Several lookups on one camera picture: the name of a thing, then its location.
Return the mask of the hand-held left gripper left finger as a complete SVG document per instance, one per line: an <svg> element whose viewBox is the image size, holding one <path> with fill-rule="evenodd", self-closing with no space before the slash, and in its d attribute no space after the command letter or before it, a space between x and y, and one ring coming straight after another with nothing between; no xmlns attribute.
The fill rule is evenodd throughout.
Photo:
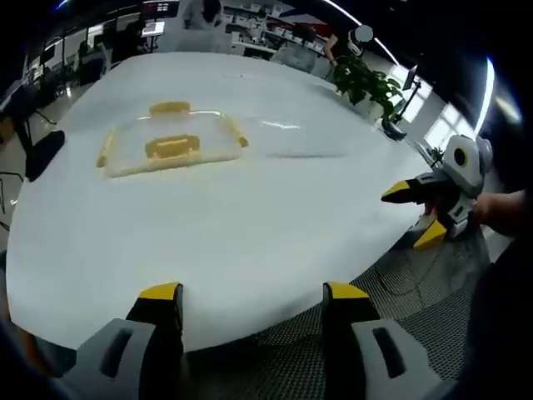
<svg viewBox="0 0 533 400"><path fill-rule="evenodd" d="M139 293L124 319L115 318L77 350L62 376L75 399L178 399L183 287L159 284Z"/></svg>

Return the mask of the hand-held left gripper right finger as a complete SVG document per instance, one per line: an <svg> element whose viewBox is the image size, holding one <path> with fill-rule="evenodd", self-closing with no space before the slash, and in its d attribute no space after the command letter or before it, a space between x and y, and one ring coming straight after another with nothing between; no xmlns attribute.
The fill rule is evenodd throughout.
<svg viewBox="0 0 533 400"><path fill-rule="evenodd" d="M442 399L454 386L431 369L426 349L381 319L369 295L325 282L321 302L326 399Z"/></svg>

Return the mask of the person's right hand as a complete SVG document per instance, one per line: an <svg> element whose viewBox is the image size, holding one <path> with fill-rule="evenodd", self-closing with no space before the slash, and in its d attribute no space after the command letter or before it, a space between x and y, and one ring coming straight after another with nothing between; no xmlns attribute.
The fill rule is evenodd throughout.
<svg viewBox="0 0 533 400"><path fill-rule="evenodd" d="M516 237L526 230L526 191L511 193L483 192L476 200L473 218L493 231Z"/></svg>

